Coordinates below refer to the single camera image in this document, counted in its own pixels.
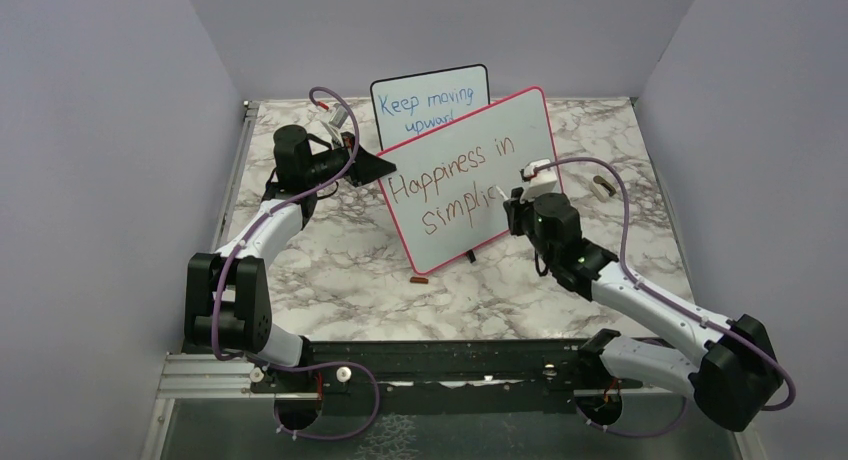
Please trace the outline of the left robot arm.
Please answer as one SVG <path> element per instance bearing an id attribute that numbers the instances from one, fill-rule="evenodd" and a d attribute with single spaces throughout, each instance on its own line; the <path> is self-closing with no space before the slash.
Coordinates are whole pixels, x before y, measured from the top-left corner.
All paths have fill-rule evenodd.
<path id="1" fill-rule="evenodd" d="M 285 387 L 298 391 L 313 381 L 308 341 L 272 320 L 267 270 L 312 218 L 320 191 L 344 179 L 354 187 L 396 171 L 369 153 L 350 132 L 324 143 L 299 125 L 274 132 L 275 168 L 251 223 L 213 253 L 197 253 L 187 266 L 184 336 L 221 358 L 240 353 L 276 366 Z"/>

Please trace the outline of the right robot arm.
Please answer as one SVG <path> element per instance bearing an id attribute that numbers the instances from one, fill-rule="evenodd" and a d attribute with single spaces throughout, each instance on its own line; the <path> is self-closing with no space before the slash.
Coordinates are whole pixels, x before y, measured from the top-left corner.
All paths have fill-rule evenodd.
<path id="1" fill-rule="evenodd" d="M 584 238 L 580 216 L 566 195 L 524 201 L 513 190 L 503 207 L 508 231 L 534 248 L 540 276 L 610 307 L 667 342 L 647 345 L 603 330 L 580 350 L 579 378 L 600 387 L 612 378 L 652 384 L 683 396 L 718 426 L 745 430 L 786 384 L 762 322 L 696 307 L 630 271 L 613 252 Z"/>

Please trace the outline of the white whiteboard marker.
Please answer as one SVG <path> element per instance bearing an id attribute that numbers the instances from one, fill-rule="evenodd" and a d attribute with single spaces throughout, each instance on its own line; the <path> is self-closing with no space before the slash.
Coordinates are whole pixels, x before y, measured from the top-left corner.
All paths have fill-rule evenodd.
<path id="1" fill-rule="evenodd" d="M 499 187 L 495 186 L 497 193 L 502 197 L 503 201 L 509 201 L 510 197 Z"/>

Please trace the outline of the pink framed whiteboard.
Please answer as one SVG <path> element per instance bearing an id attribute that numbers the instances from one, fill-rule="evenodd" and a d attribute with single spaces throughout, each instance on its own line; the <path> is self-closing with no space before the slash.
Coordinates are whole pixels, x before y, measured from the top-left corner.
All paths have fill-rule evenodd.
<path id="1" fill-rule="evenodd" d="M 529 87 L 379 153 L 378 184 L 412 270 L 426 276 L 507 233 L 503 199 L 557 156 L 546 97 Z"/>

